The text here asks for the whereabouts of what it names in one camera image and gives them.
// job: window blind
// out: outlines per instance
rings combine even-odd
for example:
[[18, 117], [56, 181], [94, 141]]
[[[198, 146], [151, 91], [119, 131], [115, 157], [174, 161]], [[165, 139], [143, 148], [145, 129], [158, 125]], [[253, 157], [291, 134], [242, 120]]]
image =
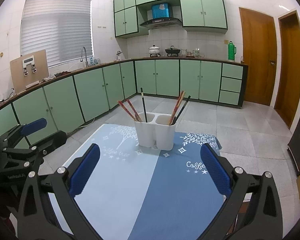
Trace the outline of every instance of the window blind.
[[20, 33], [21, 54], [45, 49], [48, 67], [80, 58], [83, 46], [87, 56], [92, 56], [90, 2], [26, 0]]

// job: green thermos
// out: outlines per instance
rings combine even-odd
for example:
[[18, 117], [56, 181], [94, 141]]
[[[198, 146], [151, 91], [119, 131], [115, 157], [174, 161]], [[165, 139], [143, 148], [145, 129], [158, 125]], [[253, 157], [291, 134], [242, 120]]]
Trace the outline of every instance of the green thermos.
[[234, 46], [232, 41], [229, 42], [228, 44], [228, 59], [229, 60], [234, 60], [234, 55], [237, 53], [237, 47]]

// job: faucet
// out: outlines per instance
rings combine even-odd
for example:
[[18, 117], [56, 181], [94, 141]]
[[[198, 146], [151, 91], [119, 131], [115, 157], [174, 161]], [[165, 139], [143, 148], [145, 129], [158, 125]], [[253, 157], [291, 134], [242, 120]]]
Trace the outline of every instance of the faucet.
[[84, 54], [85, 54], [85, 57], [86, 57], [86, 67], [88, 67], [87, 51], [86, 51], [85, 47], [81, 48], [81, 59], [80, 59], [80, 62], [83, 62], [83, 59], [82, 59], [83, 49], [84, 49]]

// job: silver screw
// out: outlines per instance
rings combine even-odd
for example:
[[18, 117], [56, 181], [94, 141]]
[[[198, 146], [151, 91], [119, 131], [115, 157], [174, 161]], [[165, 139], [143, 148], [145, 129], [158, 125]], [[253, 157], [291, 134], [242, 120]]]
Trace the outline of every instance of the silver screw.
[[59, 167], [58, 169], [57, 169], [57, 173], [59, 173], [59, 174], [62, 174], [62, 173], [64, 173], [66, 171], [66, 168], [65, 167]]
[[34, 171], [29, 172], [28, 176], [29, 178], [33, 178], [35, 176], [35, 172]]
[[271, 174], [271, 172], [266, 171], [266, 172], [265, 172], [265, 176], [266, 176], [267, 178], [271, 178], [271, 177], [272, 177], [272, 174]]
[[236, 173], [238, 173], [238, 174], [242, 174], [242, 173], [243, 173], [243, 168], [241, 168], [241, 167], [235, 167], [235, 168], [234, 168], [234, 171], [235, 171]]

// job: tile floor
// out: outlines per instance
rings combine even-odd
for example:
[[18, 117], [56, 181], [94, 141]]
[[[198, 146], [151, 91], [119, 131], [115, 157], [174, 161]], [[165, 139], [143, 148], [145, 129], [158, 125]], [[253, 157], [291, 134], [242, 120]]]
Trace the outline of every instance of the tile floor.
[[[143, 111], [140, 96], [130, 101], [137, 111]], [[145, 97], [147, 111], [155, 113], [170, 114], [175, 102], [174, 99]], [[47, 155], [39, 174], [55, 171], [103, 123], [134, 126], [133, 120], [120, 107], [113, 109]], [[252, 174], [271, 171], [281, 201], [283, 235], [290, 231], [300, 217], [296, 174], [287, 152], [292, 134], [276, 111], [250, 102], [244, 102], [242, 109], [190, 102], [177, 121], [176, 131], [216, 135], [222, 145], [221, 156], [233, 166], [241, 166]]]

